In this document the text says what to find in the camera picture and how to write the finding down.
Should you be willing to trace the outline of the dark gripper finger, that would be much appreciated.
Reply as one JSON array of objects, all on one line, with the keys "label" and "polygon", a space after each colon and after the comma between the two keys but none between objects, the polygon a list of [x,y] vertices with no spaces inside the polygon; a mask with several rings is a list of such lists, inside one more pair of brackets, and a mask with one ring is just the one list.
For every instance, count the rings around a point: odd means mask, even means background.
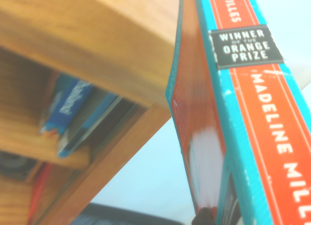
[{"label": "dark gripper finger", "polygon": [[192,225],[215,225],[209,208],[201,208],[191,222]]}]

